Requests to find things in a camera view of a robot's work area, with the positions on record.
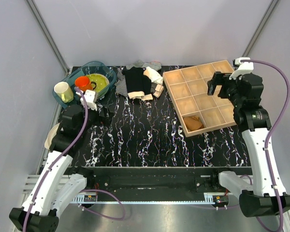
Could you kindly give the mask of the brown boxer underwear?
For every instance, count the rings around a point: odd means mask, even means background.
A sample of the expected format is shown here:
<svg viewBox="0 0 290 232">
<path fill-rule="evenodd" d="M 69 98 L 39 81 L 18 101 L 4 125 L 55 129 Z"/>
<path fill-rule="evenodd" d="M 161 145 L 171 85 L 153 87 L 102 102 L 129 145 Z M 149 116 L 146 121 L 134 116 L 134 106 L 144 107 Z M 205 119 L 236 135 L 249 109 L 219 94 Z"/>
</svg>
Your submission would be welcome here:
<svg viewBox="0 0 290 232">
<path fill-rule="evenodd" d="M 197 131 L 204 128 L 198 116 L 187 116 L 183 118 L 184 123 L 189 131 Z"/>
</svg>

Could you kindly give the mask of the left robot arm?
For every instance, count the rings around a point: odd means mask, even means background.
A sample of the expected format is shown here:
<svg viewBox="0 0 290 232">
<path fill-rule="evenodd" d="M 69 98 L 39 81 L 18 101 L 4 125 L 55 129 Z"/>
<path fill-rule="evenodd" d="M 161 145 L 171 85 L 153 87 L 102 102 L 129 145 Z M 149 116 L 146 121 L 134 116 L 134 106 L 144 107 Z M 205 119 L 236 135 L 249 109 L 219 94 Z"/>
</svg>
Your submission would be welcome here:
<svg viewBox="0 0 290 232">
<path fill-rule="evenodd" d="M 91 126 L 110 126 L 113 115 L 106 106 L 87 110 L 74 104 L 63 110 L 43 171 L 26 201 L 9 214 L 19 231 L 54 232 L 61 214 L 73 198 L 82 190 L 94 188 L 93 172 L 82 167 L 75 168 L 62 188 L 58 185 L 83 143 L 84 132 Z"/>
</svg>

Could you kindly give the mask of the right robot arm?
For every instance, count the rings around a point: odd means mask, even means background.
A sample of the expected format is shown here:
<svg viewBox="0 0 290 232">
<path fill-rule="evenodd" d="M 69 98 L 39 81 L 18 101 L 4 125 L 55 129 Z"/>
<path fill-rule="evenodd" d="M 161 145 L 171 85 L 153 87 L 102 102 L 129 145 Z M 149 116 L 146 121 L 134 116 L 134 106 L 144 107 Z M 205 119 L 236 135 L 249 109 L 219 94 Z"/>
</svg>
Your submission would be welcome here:
<svg viewBox="0 0 290 232">
<path fill-rule="evenodd" d="M 215 72 L 207 82 L 208 95 L 221 86 L 218 97 L 233 105 L 233 118 L 246 143 L 253 184 L 235 172 L 223 171 L 210 179 L 214 191 L 229 190 L 239 200 L 245 217 L 277 216 L 290 210 L 290 195 L 282 184 L 275 162 L 268 112 L 260 106 L 264 85 L 258 75 L 248 73 L 234 78 L 231 73 Z"/>
</svg>

